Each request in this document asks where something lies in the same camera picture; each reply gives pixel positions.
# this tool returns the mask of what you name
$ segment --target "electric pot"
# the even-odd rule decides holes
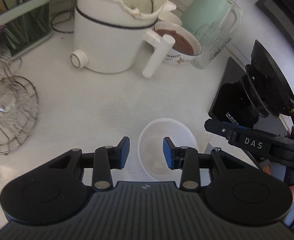
[[[151,77],[175,43],[153,31],[158,14],[172,11],[168,0],[77,0],[71,62],[100,73],[129,69],[146,41],[155,47],[143,75]]]

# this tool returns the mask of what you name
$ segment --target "wire rack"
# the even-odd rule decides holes
[[[36,88],[27,78],[22,76],[11,76],[10,78],[6,79],[10,79],[11,82],[16,82],[24,87],[30,98],[36,102],[37,105],[39,104]],[[31,135],[31,131],[34,129],[38,121],[38,114],[38,109],[35,113],[24,111],[26,119],[22,125],[22,130],[16,135],[14,135],[9,129],[0,125],[0,154],[7,154],[23,145],[23,143]]]

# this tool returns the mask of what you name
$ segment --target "metal screw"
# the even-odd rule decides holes
[[[192,181],[192,180],[185,181],[182,185],[186,189],[195,189],[199,186],[199,184],[197,182]]]
[[[110,187],[110,183],[105,180],[100,180],[95,182],[94,186],[95,188],[98,188],[98,189],[107,189]]]
[[[219,151],[221,151],[221,148],[220,147],[214,147],[213,151],[214,152],[219,152]]]

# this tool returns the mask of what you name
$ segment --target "mint green plastic jug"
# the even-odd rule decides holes
[[[202,26],[209,26],[213,22],[222,25],[230,12],[235,18],[229,28],[232,34],[242,21],[242,11],[232,0],[194,0],[180,19],[182,26],[198,39],[205,32],[205,28],[200,29]]]

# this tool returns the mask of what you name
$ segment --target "countertop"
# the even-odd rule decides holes
[[[138,138],[151,121],[169,117],[185,124],[194,134],[199,152],[207,144],[250,162],[238,148],[204,129],[208,111],[217,92],[227,59],[223,50],[204,70],[187,63],[162,63],[151,79],[142,75],[152,53],[146,44],[134,66],[119,74],[99,74],[87,68],[75,69],[70,60],[73,35],[52,37],[25,54],[19,75],[28,78],[39,94],[40,114],[32,136],[18,150],[0,155],[0,192],[14,178],[72,149],[94,152],[105,145],[117,145],[130,138],[130,153],[121,171],[112,171],[114,182],[152,181],[140,165]],[[85,171],[84,183],[90,182]],[[0,228],[7,223],[0,206]]]

